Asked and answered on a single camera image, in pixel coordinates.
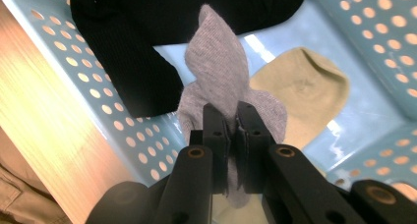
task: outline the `gray sock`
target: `gray sock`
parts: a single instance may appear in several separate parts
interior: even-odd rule
[[[184,88],[178,119],[186,141],[191,130],[203,129],[203,106],[211,103],[219,110],[230,133],[236,130],[238,101],[253,104],[277,143],[284,139],[286,110],[265,91],[249,88],[248,63],[243,46],[227,23],[208,5],[199,16],[200,27],[189,43],[185,59],[196,81]],[[234,159],[228,165],[228,199],[244,206],[249,196],[237,186]]]

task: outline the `wooden surface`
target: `wooden surface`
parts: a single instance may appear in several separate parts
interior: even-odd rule
[[[0,125],[74,223],[111,186],[132,180],[1,1]]]

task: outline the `light blue plastic basket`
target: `light blue plastic basket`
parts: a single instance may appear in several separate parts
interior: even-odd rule
[[[168,175],[185,146],[175,113],[132,118],[77,31],[70,0],[3,0],[51,67],[78,97],[135,179]],[[372,178],[417,187],[417,6],[415,0],[306,0],[288,22],[239,36],[253,75],[298,46],[332,60],[350,79],[346,106],[305,147],[345,189]],[[186,44],[156,50],[194,80]]]

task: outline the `black cloth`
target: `black cloth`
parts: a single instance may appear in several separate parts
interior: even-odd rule
[[[73,20],[134,117],[175,111],[183,89],[155,45],[188,42],[209,4],[236,34],[289,19],[303,0],[71,0]]]

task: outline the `fabric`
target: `fabric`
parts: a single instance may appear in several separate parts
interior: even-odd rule
[[[328,58],[305,47],[291,49],[255,73],[250,86],[266,90],[286,106],[284,143],[302,149],[342,109],[348,78]]]
[[[222,113],[233,136],[238,101],[245,101],[256,107],[275,141],[282,142],[285,107],[266,91],[249,87],[248,63],[236,35],[208,5],[202,7],[199,22],[200,27],[185,53],[186,64],[196,81],[185,87],[177,111],[186,141],[189,141],[191,130],[203,129],[203,107],[207,103]],[[234,207],[242,207],[249,196],[237,186],[233,157],[228,161],[228,199]]]
[[[155,45],[188,42],[203,4],[236,33],[289,19],[303,0],[71,0],[73,20],[133,117],[175,111],[182,82]]]
[[[0,223],[71,223],[0,129]]]

